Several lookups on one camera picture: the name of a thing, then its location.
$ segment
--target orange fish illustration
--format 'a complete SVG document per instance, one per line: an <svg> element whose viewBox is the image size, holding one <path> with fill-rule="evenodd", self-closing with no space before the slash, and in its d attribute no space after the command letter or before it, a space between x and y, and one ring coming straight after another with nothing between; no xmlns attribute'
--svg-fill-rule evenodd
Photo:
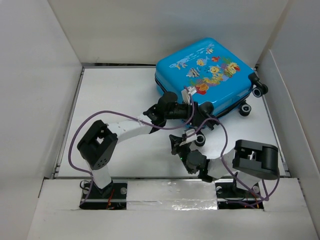
<svg viewBox="0 0 320 240"><path fill-rule="evenodd" d="M212 60L213 62L215 62L215 63L218 62L219 59L220 59L219 56L213 56L213 57L211 58L211 60Z"/></svg>
<svg viewBox="0 0 320 240"><path fill-rule="evenodd" d="M238 72L240 71L240 67L239 67L239 66L235 66L234 69L235 69L236 71L238 71Z"/></svg>

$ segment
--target white platform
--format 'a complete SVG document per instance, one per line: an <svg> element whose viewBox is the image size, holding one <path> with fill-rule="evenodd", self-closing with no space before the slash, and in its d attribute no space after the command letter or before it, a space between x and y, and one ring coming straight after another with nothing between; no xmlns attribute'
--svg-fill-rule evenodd
<svg viewBox="0 0 320 240"><path fill-rule="evenodd" d="M44 181L28 240L318 239L293 178L280 180L264 210L81 210L79 183L79 179ZM274 181L266 183L270 191Z"/></svg>
<svg viewBox="0 0 320 240"><path fill-rule="evenodd" d="M68 149L78 126L90 115L101 110L112 110L130 116L138 116L158 102L161 96L156 90L155 69L150 68L96 68L85 69L76 101L66 146L62 155L58 177L83 177L85 173L74 170L68 163ZM228 132L227 151L235 146L236 140L244 139L277 146L277 141L269 121L262 98L250 96L247 103L252 111L243 117L238 111L225 116L221 122ZM91 124L101 119L105 123L124 120L123 117L103 114L93 118L80 132L79 142ZM176 120L167 121L166 127L180 125ZM201 152L208 158L217 158L225 144L225 134L220 126L212 132L203 131L206 136ZM108 164L112 177L191 177L179 157L171 155L169 134L181 136L183 129L160 130L150 135L141 135L116 146ZM88 169L76 146L72 151L72 161L80 168ZM279 157L279 170L285 170Z"/></svg>

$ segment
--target black caster wheel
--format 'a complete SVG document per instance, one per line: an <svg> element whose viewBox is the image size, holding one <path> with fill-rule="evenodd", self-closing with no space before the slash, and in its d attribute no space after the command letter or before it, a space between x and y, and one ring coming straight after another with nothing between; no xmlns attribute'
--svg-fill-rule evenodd
<svg viewBox="0 0 320 240"><path fill-rule="evenodd" d="M253 96L255 96L256 98L260 98L262 96L262 88L261 87L258 87L256 86L253 90L252 90L252 93L253 93Z"/></svg>
<svg viewBox="0 0 320 240"><path fill-rule="evenodd" d="M252 93L256 98L260 98L262 95L266 94L269 91L267 85L262 84L262 86L256 86Z"/></svg>
<svg viewBox="0 0 320 240"><path fill-rule="evenodd" d="M247 103L240 105L239 113L241 116L248 116L251 112L251 106Z"/></svg>
<svg viewBox="0 0 320 240"><path fill-rule="evenodd" d="M196 135L196 140L194 141L194 144L198 147L202 147L206 143L206 137L202 133L199 133Z"/></svg>

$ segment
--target blue suitcase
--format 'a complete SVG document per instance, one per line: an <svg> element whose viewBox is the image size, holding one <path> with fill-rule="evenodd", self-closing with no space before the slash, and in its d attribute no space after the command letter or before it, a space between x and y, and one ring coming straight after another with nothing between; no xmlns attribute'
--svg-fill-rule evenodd
<svg viewBox="0 0 320 240"><path fill-rule="evenodd" d="M249 115L246 98L252 92L261 97L268 92L255 72L212 38L202 39L162 60L156 65L155 82L161 94L174 92L182 102L184 86L195 87L193 100L200 106L213 104L211 113L221 118L235 108Z"/></svg>

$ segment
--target black bracket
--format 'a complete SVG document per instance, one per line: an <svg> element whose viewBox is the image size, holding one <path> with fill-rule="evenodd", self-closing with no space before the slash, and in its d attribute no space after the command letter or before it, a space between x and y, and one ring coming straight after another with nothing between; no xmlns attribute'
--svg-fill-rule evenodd
<svg viewBox="0 0 320 240"><path fill-rule="evenodd" d="M255 85L255 88L252 90L254 96L259 98L268 92L267 85L260 82L260 79L255 72L249 74L248 78L251 81L251 84Z"/></svg>
<svg viewBox="0 0 320 240"><path fill-rule="evenodd" d="M76 146L92 170L103 168L111 159L118 142L117 134L103 121L95 121Z"/></svg>
<svg viewBox="0 0 320 240"><path fill-rule="evenodd" d="M179 155L185 169L189 174L196 174L199 171L198 178L204 182L211 183L214 179L208 175L209 159L202 155L198 150L190 150L191 142L180 145L182 137L169 135L171 142L171 154Z"/></svg>
<svg viewBox="0 0 320 240"><path fill-rule="evenodd" d="M84 210L123 210L127 207L127 188L125 182L113 182L108 185L108 194L101 195L101 191L94 184L88 193L90 183L87 182L82 188L82 199L89 194L87 200L80 205Z"/></svg>
<svg viewBox="0 0 320 240"><path fill-rule="evenodd" d="M279 177L276 146L238 140L234 149L235 156L232 161L234 169L264 180L276 180Z"/></svg>

